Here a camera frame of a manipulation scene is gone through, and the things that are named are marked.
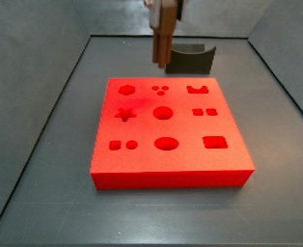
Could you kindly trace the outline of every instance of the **gray floor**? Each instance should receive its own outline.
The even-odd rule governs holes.
[[[0,1],[0,215],[88,40],[69,0]]]
[[[277,0],[249,41],[303,110],[303,0]]]
[[[256,165],[245,187],[94,190],[106,80],[165,75],[150,38],[92,38],[0,221],[0,244],[303,243],[303,116],[246,41],[184,42],[217,46],[210,76]]]

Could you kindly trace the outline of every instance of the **small hole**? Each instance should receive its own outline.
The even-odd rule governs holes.
[[[125,85],[125,86],[120,87],[118,93],[124,96],[129,96],[129,95],[134,94],[134,86]]]
[[[186,86],[186,92],[188,94],[206,94],[208,93],[208,87],[202,86],[200,89],[194,89],[190,86]]]
[[[158,120],[170,119],[173,112],[166,106],[160,106],[153,110],[153,115]]]
[[[217,110],[214,108],[208,108],[206,112],[209,116],[217,116]]]
[[[109,142],[109,149],[112,151],[117,151],[121,149],[121,141],[110,141]]]
[[[205,136],[204,144],[206,149],[226,149],[228,144],[224,136]]]
[[[154,145],[161,151],[172,151],[177,148],[178,142],[174,138],[161,137],[156,140]]]
[[[192,109],[193,115],[194,116],[202,116],[204,115],[204,110],[202,109]]]
[[[134,150],[137,147],[137,142],[134,140],[128,141],[126,143],[126,149],[128,150]]]

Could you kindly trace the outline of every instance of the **gray table surface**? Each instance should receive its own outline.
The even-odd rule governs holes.
[[[217,46],[210,76],[256,165],[246,185],[94,189],[106,80],[165,75],[150,38],[92,38],[2,215],[0,245],[303,243],[303,115],[245,40],[174,41]]]

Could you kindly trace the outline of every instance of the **rectangular hole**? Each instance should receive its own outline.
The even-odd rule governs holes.
[[[226,149],[228,144],[224,136],[205,136],[204,144],[206,149]]]

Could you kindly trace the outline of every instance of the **circular hole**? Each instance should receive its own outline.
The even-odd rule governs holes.
[[[134,150],[136,147],[137,147],[137,142],[133,141],[133,140],[128,141],[128,143],[126,143],[126,149],[128,150]]]
[[[154,146],[161,151],[172,151],[177,148],[178,142],[172,137],[161,137],[156,140]]]
[[[166,106],[158,106],[153,110],[153,115],[158,120],[168,120],[170,119],[173,112]]]

